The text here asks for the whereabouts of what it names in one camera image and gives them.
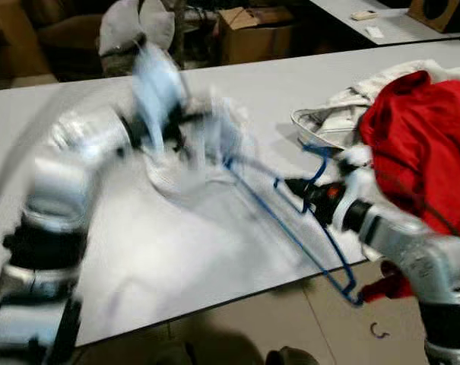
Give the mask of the small dark hook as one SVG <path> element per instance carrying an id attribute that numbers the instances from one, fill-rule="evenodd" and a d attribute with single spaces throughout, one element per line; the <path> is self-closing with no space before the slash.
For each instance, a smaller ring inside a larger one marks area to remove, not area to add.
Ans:
<path id="1" fill-rule="evenodd" d="M 374 338 L 387 338 L 390 335 L 389 332 L 383 331 L 382 328 L 379 328 L 378 323 L 376 322 L 370 324 L 369 330 Z"/>

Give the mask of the grey pillow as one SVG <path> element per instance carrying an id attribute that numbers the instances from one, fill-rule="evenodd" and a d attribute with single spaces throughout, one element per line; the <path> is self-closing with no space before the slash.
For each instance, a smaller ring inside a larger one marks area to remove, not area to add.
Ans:
<path id="1" fill-rule="evenodd" d="M 175 35 L 174 13 L 163 0 L 140 0 L 138 20 L 147 43 L 167 51 Z"/>
<path id="2" fill-rule="evenodd" d="M 139 21 L 141 0 L 115 0 L 99 27 L 99 56 L 118 55 L 135 48 L 143 37 Z"/>

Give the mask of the open brown cardboard box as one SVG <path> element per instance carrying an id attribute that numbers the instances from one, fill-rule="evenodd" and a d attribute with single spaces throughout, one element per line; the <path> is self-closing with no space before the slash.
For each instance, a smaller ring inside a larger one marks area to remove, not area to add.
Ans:
<path id="1" fill-rule="evenodd" d="M 283 6 L 217 11 L 220 65 L 267 62 L 291 56 L 296 21 Z"/>

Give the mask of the blue wire hanger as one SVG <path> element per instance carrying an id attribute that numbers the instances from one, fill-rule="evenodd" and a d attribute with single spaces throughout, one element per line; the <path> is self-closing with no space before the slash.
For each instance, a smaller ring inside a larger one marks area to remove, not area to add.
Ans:
<path id="1" fill-rule="evenodd" d="M 351 261 L 328 225 L 313 215 L 312 205 L 293 197 L 286 184 L 288 178 L 257 157 L 241 152 L 224 157 L 222 166 L 258 206 L 261 215 L 324 275 L 341 298 L 348 305 L 361 307 L 364 300 L 356 291 L 358 280 Z"/>

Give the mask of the dark brown seat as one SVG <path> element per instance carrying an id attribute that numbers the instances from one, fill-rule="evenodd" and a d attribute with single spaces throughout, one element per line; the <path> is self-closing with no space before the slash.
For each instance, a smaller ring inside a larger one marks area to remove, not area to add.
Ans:
<path id="1" fill-rule="evenodd" d="M 102 17 L 74 15 L 37 31 L 41 49 L 57 80 L 74 82 L 103 77 L 98 46 Z"/>

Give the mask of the beige jacket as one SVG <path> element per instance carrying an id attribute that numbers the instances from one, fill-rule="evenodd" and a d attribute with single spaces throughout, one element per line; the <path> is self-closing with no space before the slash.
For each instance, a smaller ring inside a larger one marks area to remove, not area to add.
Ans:
<path id="1" fill-rule="evenodd" d="M 434 59 L 396 64 L 352 84 L 317 107 L 293 111 L 291 119 L 300 129 L 300 142 L 340 151 L 356 144 L 359 119 L 380 91 L 387 84 L 417 71 L 427 72 L 433 83 L 460 80 L 460 66 L 446 68 Z"/>

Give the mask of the wooden loudspeaker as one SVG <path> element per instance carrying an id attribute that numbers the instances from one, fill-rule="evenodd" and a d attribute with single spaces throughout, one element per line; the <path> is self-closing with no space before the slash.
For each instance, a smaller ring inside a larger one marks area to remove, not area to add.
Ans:
<path id="1" fill-rule="evenodd" d="M 460 33 L 460 0 L 411 0 L 407 15 L 439 33 Z"/>

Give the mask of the large plain red shirt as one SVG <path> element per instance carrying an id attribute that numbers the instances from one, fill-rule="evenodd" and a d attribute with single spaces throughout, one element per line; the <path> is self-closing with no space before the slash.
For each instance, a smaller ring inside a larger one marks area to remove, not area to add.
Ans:
<path id="1" fill-rule="evenodd" d="M 435 232 L 460 236 L 460 80 L 402 76 L 380 91 L 358 129 L 382 194 Z"/>

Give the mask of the grey right robot leg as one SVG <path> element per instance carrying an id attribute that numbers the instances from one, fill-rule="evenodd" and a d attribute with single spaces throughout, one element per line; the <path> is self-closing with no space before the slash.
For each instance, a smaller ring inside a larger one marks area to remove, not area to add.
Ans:
<path id="1" fill-rule="evenodd" d="M 320 365 L 309 352 L 285 345 L 265 355 L 265 365 Z"/>

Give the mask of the red cylindrical object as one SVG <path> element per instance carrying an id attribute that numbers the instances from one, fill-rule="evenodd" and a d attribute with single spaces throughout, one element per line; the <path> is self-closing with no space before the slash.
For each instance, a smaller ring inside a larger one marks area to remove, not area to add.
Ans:
<path id="1" fill-rule="evenodd" d="M 391 272 L 378 281 L 363 286 L 358 297 L 363 303 L 372 303 L 383 298 L 395 300 L 413 295 L 408 279 L 401 272 Z"/>

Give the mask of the white shirt with dark print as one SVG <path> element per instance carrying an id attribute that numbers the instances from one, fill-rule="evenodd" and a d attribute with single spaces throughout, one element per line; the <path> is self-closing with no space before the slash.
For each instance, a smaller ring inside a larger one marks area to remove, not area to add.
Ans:
<path id="1" fill-rule="evenodd" d="M 215 183 L 233 184 L 223 158 L 252 150 L 252 139 L 245 131 L 249 115 L 239 101 L 216 93 L 193 97 L 187 112 L 209 112 L 201 126 L 183 129 L 187 137 L 183 151 L 167 150 L 151 155 L 143 148 L 146 177 L 154 190 L 175 202 L 191 201 L 194 195 Z"/>

